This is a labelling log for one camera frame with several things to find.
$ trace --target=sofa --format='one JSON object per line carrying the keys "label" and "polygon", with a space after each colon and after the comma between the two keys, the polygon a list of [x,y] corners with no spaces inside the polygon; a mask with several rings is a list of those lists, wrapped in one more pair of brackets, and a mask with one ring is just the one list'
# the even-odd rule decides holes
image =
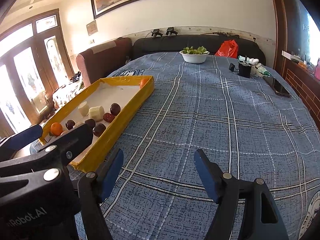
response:
{"label": "sofa", "polygon": [[105,42],[81,52],[76,64],[82,73],[85,87],[124,66],[128,59],[134,60],[157,52],[179,52],[185,47],[204,46],[210,54],[215,54],[221,44],[235,40],[239,46],[238,55],[258,58],[265,65],[266,57],[257,43],[227,35],[177,35],[138,39],[133,45],[130,38],[119,38]]}

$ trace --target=green leafy vegetable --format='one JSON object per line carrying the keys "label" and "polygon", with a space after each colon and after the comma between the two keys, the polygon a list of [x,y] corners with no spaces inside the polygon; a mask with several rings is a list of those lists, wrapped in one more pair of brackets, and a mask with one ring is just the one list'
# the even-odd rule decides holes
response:
{"label": "green leafy vegetable", "polygon": [[203,55],[207,52],[207,49],[204,46],[199,47],[198,49],[193,49],[193,47],[186,47],[183,49],[183,54],[191,55]]}

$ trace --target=bowl of lettuce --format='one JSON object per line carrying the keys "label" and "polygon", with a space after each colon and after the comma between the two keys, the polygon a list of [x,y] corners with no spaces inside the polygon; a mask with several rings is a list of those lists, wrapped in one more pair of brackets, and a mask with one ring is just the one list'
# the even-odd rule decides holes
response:
{"label": "bowl of lettuce", "polygon": [[183,56],[183,59],[188,63],[201,64],[205,62],[209,52],[204,46],[199,47],[198,49],[194,49],[193,47],[186,47],[182,51],[180,51],[180,54]]}

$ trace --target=bowl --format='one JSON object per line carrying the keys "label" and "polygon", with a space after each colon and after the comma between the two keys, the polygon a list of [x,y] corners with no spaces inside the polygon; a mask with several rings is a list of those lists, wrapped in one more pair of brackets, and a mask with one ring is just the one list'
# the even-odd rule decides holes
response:
{"label": "bowl", "polygon": [[194,55],[194,54],[184,54],[182,50],[180,51],[180,54],[183,56],[183,59],[185,62],[188,62],[191,64],[201,64],[205,62],[205,60],[207,59],[207,55],[209,55],[209,52],[206,51],[204,54]]}

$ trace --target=screw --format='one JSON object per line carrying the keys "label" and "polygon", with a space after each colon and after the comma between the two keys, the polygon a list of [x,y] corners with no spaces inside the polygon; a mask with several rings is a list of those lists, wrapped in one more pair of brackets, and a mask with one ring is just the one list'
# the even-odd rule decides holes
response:
{"label": "screw", "polygon": [[258,178],[258,179],[256,180],[256,182],[257,182],[259,185],[263,185],[264,180],[261,179],[261,178]]}
{"label": "screw", "polygon": [[52,150],[54,150],[56,147],[57,147],[56,145],[51,145],[51,146],[47,147],[44,151],[48,153],[48,152],[51,152]]}
{"label": "screw", "polygon": [[231,175],[230,173],[228,173],[228,172],[225,172],[225,173],[223,173],[223,177],[224,177],[225,179],[231,179],[231,178],[232,178],[232,175]]}
{"label": "screw", "polygon": [[92,172],[92,171],[88,172],[87,175],[86,175],[86,177],[90,178],[90,179],[94,178],[94,176],[96,176],[96,174],[94,172]]}
{"label": "screw", "polygon": [[67,156],[67,159],[70,160],[72,158],[72,152],[67,151],[66,156]]}
{"label": "screw", "polygon": [[46,181],[54,180],[56,177],[58,177],[59,173],[60,173],[60,171],[56,168],[47,170],[45,172],[45,174],[43,175],[43,179]]}

